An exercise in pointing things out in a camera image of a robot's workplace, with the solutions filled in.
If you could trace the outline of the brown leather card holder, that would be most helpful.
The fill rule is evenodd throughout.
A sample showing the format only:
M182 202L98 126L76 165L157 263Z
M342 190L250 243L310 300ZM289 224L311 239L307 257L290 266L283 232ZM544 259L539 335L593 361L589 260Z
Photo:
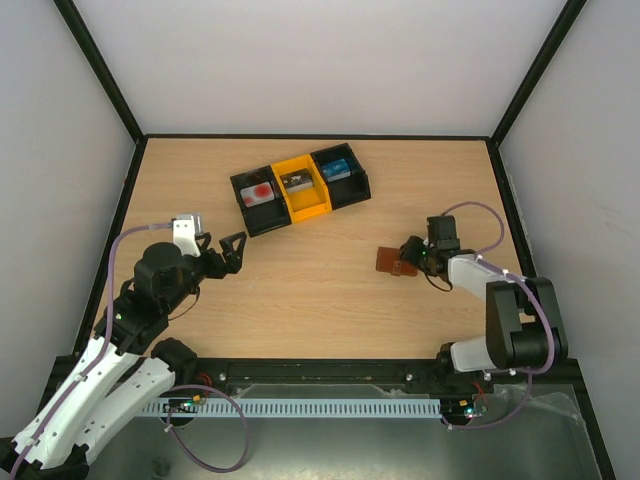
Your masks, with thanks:
M395 277L416 277L418 275L415 267L400 259L400 250L390 247L378 248L375 270Z

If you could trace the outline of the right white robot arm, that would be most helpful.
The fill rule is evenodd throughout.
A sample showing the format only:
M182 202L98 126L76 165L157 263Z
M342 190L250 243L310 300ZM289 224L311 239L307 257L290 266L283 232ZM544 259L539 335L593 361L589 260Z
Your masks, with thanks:
M514 274L463 249L452 215L427 219L427 237L411 236L399 259L437 278L450 289L464 289L485 305L482 336L445 344L436 379L445 390L460 390L471 372L544 374L568 358L568 341L556 292L545 277Z

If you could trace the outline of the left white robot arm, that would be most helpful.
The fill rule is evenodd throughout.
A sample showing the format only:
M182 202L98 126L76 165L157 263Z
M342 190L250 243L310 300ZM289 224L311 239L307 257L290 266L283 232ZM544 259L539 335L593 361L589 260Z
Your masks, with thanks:
M36 417L1 441L1 467L12 479L83 479L101 450L143 406L167 392L222 397L196 377L197 356L158 336L173 312L206 279L240 271L247 236L210 247L207 233L179 221L170 242L147 247L132 279L108 290L108 303L84 353Z

